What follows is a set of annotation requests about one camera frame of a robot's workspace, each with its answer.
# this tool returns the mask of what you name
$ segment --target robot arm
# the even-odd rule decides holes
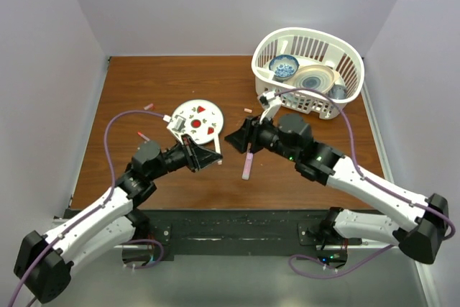
[[[182,167],[197,172],[221,158],[222,155],[197,145],[186,134],[164,152],[156,142],[145,142],[113,190],[108,189],[77,216],[45,234],[29,233],[22,240],[14,273],[22,278],[43,249],[59,238],[25,281],[41,303],[50,302],[82,267],[99,255],[130,239],[147,237],[149,219],[137,207],[155,192],[154,179]]]
[[[295,163],[295,169],[311,181],[345,191],[373,206],[382,214],[357,213],[332,208],[318,229],[310,229],[321,241],[362,237],[397,245],[407,256],[431,264],[447,231],[443,219],[417,205],[448,216],[447,200],[437,194],[430,198],[407,191],[364,168],[359,172],[384,188],[384,192],[362,178],[350,157],[324,143],[314,140],[311,127],[298,114],[282,116],[275,126],[273,117],[281,100],[273,92],[263,93],[259,101],[264,107],[261,116],[248,116],[236,132],[225,137],[240,153],[255,154],[268,149]],[[409,200],[401,201],[398,196]]]

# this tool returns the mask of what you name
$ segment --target gray wall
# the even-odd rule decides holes
[[[281,27],[326,31],[364,54],[396,0],[78,0],[110,55],[251,55]]]
[[[460,225],[460,2],[398,0],[364,59],[397,183],[449,200]],[[443,306],[460,299],[460,236],[431,267]]]
[[[22,237],[61,215],[98,99],[104,54],[76,0],[0,0],[0,306]],[[24,306],[27,296],[15,306]]]

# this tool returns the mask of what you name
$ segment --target bowl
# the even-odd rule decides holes
[[[299,62],[292,55],[283,54],[274,57],[268,68],[275,73],[273,80],[285,82],[297,72]]]

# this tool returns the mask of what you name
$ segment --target red shape on plate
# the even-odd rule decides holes
[[[200,126],[201,126],[201,121],[196,120],[196,119],[195,119],[195,120],[192,120],[192,127],[193,127],[194,129],[197,129],[197,128],[199,128]]]

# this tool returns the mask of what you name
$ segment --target wooden table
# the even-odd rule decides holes
[[[222,165],[198,173],[182,169],[155,181],[157,191],[141,209],[348,209],[369,208],[354,197],[302,178],[289,160],[263,150],[254,156],[251,177],[242,180],[245,155],[224,141],[224,136],[242,125],[244,108],[261,112],[256,99],[251,57],[118,57],[112,58],[86,148],[72,209],[82,209],[110,186],[103,135],[107,123],[122,111],[143,109],[154,103],[155,111],[169,114],[182,102],[203,98],[224,113],[221,133]],[[360,165],[382,176],[377,149],[361,96],[349,104]],[[281,108],[278,117],[291,112]],[[316,139],[349,155],[349,138],[343,119],[320,120],[305,115]],[[130,115],[118,120],[109,135],[109,147],[117,177],[121,175],[142,140],[141,131],[171,147],[175,141],[166,123],[148,115]]]

